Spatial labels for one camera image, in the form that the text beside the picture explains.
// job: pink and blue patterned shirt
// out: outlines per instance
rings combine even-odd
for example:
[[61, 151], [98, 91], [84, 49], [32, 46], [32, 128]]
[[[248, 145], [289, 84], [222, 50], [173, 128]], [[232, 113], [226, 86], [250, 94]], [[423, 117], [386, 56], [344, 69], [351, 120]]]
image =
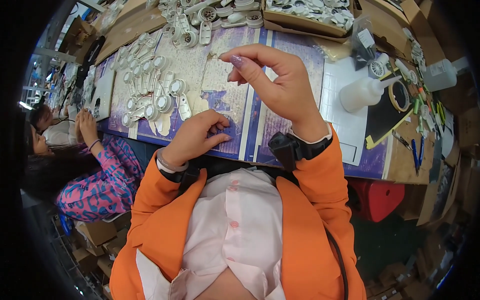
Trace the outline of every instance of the pink and blue patterned shirt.
[[96, 157], [102, 169], [70, 181], [58, 195], [57, 206], [66, 216], [95, 222], [130, 211], [144, 172], [121, 137], [105, 134], [102, 145]]

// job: bracelet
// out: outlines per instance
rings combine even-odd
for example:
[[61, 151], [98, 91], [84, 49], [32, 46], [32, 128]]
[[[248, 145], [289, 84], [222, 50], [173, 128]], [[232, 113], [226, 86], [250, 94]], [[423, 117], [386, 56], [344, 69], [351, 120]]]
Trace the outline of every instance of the bracelet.
[[166, 167], [169, 170], [175, 171], [175, 172], [183, 172], [188, 168], [188, 161], [185, 163], [185, 165], [180, 166], [180, 167], [173, 166], [173, 165], [169, 164], [166, 160], [163, 159], [162, 152], [163, 152], [164, 149], [165, 148], [158, 149], [157, 152], [156, 152], [156, 158], [162, 166]]
[[88, 151], [90, 151], [90, 152], [91, 152], [91, 150], [92, 150], [92, 147], [93, 147], [93, 146], [94, 146], [94, 145], [95, 145], [97, 142], [100, 142], [100, 139], [96, 139], [96, 140], [94, 140], [94, 142], [93, 142], [93, 143], [90, 145], [90, 147], [88, 147]]

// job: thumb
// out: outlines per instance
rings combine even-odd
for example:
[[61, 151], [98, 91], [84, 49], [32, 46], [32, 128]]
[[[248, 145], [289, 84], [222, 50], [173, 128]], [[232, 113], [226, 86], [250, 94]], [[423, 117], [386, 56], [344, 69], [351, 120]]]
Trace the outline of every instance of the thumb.
[[240, 75], [250, 83], [260, 98], [262, 98], [262, 95], [271, 94], [274, 91], [273, 89], [277, 88], [276, 84], [267, 77], [262, 68], [253, 60], [243, 56], [232, 55], [230, 62], [237, 68]]
[[219, 133], [214, 136], [209, 137], [208, 139], [205, 140], [204, 145], [208, 147], [208, 150], [212, 149], [216, 145], [222, 143], [222, 142], [227, 142], [232, 139], [231, 136], [229, 136], [226, 133]]

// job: green floor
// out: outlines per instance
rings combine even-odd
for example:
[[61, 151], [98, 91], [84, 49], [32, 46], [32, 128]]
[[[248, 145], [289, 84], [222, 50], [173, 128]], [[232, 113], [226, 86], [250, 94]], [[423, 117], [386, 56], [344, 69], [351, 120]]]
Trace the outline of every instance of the green floor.
[[355, 229], [357, 268], [363, 281], [375, 279], [388, 264], [406, 263], [423, 246], [428, 233], [418, 229], [417, 220], [404, 221], [395, 213], [379, 223], [352, 216], [351, 223]]

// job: blue jeans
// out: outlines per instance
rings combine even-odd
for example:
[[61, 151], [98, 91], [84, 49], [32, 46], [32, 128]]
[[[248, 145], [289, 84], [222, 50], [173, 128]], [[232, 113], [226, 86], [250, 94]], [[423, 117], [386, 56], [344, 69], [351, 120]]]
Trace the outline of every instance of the blue jeans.
[[152, 159], [152, 156], [155, 153], [155, 151], [158, 148], [163, 147], [160, 145], [150, 144], [150, 143], [141, 142], [137, 140], [127, 139], [127, 138], [124, 138], [124, 139], [128, 143], [128, 145], [130, 145], [130, 147], [132, 148], [133, 153], [135, 153], [138, 163], [140, 164], [140, 167], [142, 167], [142, 170], [144, 172], [147, 169], [148, 163]]

